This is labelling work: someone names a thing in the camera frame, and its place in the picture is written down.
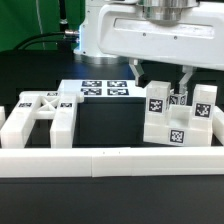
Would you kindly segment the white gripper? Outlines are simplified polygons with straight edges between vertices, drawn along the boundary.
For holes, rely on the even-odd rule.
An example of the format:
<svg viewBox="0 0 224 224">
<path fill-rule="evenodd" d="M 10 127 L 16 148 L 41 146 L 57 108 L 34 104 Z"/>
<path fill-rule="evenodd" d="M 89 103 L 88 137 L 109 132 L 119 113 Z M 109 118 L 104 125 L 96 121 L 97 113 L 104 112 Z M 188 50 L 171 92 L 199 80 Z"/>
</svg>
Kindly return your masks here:
<svg viewBox="0 0 224 224">
<path fill-rule="evenodd" d="M 178 21 L 155 21 L 149 17 L 151 10 L 134 0 L 106 4 L 99 13 L 100 50 L 130 58 L 137 87 L 148 84 L 138 59 L 183 65 L 177 94 L 187 91 L 195 67 L 224 70 L 224 3 L 183 8 Z"/>
</svg>

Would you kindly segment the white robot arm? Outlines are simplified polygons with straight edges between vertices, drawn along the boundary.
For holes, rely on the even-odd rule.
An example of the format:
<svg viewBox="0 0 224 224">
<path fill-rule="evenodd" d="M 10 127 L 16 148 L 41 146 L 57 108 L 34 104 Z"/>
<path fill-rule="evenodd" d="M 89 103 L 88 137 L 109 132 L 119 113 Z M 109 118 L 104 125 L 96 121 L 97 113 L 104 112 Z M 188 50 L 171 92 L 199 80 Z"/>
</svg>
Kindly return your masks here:
<svg viewBox="0 0 224 224">
<path fill-rule="evenodd" d="M 96 64 L 128 59 L 139 87 L 149 83 L 142 60 L 181 65 L 186 75 L 197 67 L 224 71 L 224 3 L 85 0 L 74 53 Z"/>
</svg>

